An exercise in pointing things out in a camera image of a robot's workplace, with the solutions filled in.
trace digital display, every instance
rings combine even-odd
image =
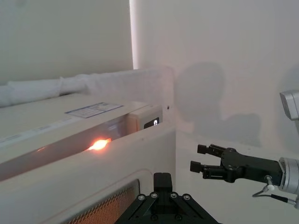
[[[146,123],[143,128],[145,129],[145,128],[148,128],[148,127],[156,126],[159,123],[160,123],[160,119],[155,118],[155,119],[151,120],[150,122]]]

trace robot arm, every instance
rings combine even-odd
[[[154,192],[140,194],[115,224],[219,224],[189,194],[172,191],[171,175],[154,174]]]
[[[239,154],[233,148],[198,145],[198,153],[221,158],[219,166],[202,165],[191,161],[190,170],[203,173],[204,179],[225,180],[234,183],[245,178],[267,185],[253,197],[271,197],[294,205],[299,209],[299,196],[291,200],[278,195],[261,195],[279,186],[281,191],[299,194],[299,161],[280,158],[267,160]],[[139,194],[115,224],[219,224],[191,195],[182,196],[172,191],[171,175],[154,174],[154,192],[149,196]]]
[[[294,201],[277,195],[260,195],[279,186],[281,191],[299,195],[299,161],[280,158],[279,161],[261,159],[239,154],[233,148],[223,148],[216,145],[209,147],[198,145],[198,153],[210,154],[221,158],[220,166],[207,166],[191,161],[190,170],[203,173],[204,179],[225,180],[233,183],[244,178],[266,183],[266,187],[253,197],[269,196],[274,199],[293,204],[299,209],[299,196]]]

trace bolt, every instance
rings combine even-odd
[[[184,195],[184,199],[185,200],[190,200],[190,196],[189,195]]]
[[[152,215],[152,216],[150,217],[150,219],[151,219],[152,221],[157,221],[157,220],[158,220],[158,216],[156,216],[156,215]]]
[[[157,195],[156,193],[152,193],[152,194],[151,194],[151,197],[152,197],[152,198],[157,198],[158,195]]]
[[[176,216],[175,216],[175,219],[176,219],[177,221],[181,221],[183,218],[182,218],[180,215],[176,215]]]
[[[172,193],[172,194],[170,195],[170,197],[172,197],[172,198],[176,198],[176,197],[177,197],[177,194]]]
[[[139,196],[138,196],[138,199],[139,199],[140,201],[143,201],[143,200],[145,199],[145,197],[144,197],[143,195],[139,195]]]
[[[272,182],[272,177],[269,176],[269,175],[266,175],[266,176],[265,176],[265,179],[266,179],[266,181],[267,181],[267,188],[268,188],[269,190],[275,190],[275,187],[274,187],[273,182]]]

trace silver metal cylinder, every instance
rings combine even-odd
[[[279,164],[283,171],[283,177],[279,189],[281,191],[299,195],[299,161],[288,158],[280,158]]]

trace vent grille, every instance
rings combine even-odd
[[[76,215],[65,224],[114,224],[121,214],[135,200],[136,186],[130,186],[98,202]]]

